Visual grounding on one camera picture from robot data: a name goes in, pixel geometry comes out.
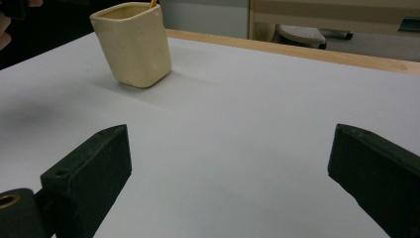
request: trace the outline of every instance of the cream ceramic cup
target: cream ceramic cup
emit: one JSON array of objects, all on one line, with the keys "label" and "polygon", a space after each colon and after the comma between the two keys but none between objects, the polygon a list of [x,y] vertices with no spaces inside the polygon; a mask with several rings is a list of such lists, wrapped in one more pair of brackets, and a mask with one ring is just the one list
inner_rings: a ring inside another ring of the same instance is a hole
[{"label": "cream ceramic cup", "polygon": [[160,5],[123,3],[92,14],[90,21],[118,81],[145,88],[170,72]]}]

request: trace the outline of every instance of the floor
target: floor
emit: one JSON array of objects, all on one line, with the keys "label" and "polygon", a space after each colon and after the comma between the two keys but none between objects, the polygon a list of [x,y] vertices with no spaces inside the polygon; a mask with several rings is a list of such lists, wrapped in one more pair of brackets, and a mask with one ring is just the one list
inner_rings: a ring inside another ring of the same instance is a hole
[{"label": "floor", "polygon": [[[326,51],[397,60],[420,61],[420,36],[414,38],[354,33],[353,37],[347,41],[344,39],[344,34],[323,30],[321,30],[321,33],[327,41]],[[294,43],[282,37],[274,38],[273,41],[286,45],[318,48],[318,46]]]}]

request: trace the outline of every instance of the white tabletop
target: white tabletop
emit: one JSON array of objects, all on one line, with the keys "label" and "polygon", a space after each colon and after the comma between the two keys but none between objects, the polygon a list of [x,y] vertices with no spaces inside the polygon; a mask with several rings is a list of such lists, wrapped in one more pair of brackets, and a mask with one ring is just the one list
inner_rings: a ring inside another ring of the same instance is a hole
[{"label": "white tabletop", "polygon": [[387,237],[327,176],[335,126],[420,154],[420,78],[169,39],[172,72],[118,83],[95,35],[0,71],[0,190],[127,124],[133,174],[95,237]]}]

